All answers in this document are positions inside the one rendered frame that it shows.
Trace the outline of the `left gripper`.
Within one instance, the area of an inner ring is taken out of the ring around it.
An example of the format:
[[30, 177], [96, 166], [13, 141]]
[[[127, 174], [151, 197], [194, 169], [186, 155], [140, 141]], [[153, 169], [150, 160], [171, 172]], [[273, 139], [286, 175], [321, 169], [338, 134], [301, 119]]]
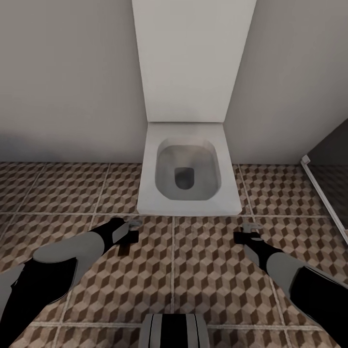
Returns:
[[120, 245], [120, 244], [132, 244], [132, 243], [138, 243], [139, 242], [139, 231], [129, 231], [129, 236], [125, 241], [118, 241], [116, 243], [116, 245]]

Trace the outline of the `mousetrap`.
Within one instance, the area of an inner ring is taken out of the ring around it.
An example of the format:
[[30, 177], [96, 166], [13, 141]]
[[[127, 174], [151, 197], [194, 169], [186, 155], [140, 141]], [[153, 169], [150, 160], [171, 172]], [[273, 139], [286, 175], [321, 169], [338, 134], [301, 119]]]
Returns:
[[129, 252], [130, 252], [130, 247], [131, 247], [131, 243], [130, 244], [120, 244], [119, 250], [118, 250], [118, 257], [124, 257], [124, 256], [129, 256]]

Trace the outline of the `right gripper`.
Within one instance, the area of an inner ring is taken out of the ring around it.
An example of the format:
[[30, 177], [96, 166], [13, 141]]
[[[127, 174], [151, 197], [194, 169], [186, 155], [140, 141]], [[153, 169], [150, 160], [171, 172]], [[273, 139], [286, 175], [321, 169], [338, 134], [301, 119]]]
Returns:
[[244, 239], [245, 239], [246, 237], [248, 237], [248, 236], [256, 236], [256, 237], [258, 237], [259, 239], [261, 239], [258, 232], [250, 232], [250, 233], [245, 233], [245, 232], [234, 232], [234, 233], [233, 233], [234, 243], [245, 245]]

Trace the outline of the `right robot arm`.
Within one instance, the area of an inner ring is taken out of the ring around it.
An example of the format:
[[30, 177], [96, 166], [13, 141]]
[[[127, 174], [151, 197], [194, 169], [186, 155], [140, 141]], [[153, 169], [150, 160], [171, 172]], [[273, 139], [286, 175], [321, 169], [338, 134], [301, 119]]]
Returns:
[[341, 348], [348, 348], [348, 285], [264, 242], [261, 223], [243, 223], [234, 243], [281, 288], [291, 305], [326, 331]]

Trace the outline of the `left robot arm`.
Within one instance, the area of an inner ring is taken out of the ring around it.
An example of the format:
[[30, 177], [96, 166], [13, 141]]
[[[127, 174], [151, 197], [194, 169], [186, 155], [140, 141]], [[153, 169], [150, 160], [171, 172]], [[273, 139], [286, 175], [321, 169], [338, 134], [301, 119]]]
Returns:
[[141, 220], [115, 217], [84, 234], [37, 249], [0, 274], [0, 348], [8, 348], [45, 306], [69, 293], [112, 246], [139, 242]]

